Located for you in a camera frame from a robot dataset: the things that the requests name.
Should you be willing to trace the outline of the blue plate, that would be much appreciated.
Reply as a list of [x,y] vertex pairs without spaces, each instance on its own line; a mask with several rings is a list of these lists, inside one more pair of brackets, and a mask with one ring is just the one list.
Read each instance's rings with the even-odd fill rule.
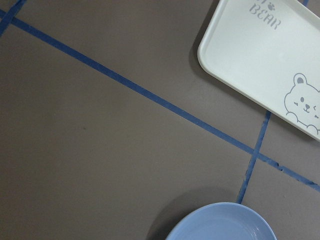
[[212,203],[185,216],[167,240],[275,240],[269,224],[257,212],[233,202]]

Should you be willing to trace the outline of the cream bear tray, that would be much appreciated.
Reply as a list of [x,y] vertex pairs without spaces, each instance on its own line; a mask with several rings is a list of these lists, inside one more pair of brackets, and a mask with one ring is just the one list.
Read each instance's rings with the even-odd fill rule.
[[205,72],[320,138],[320,19],[296,0],[221,0],[197,50]]

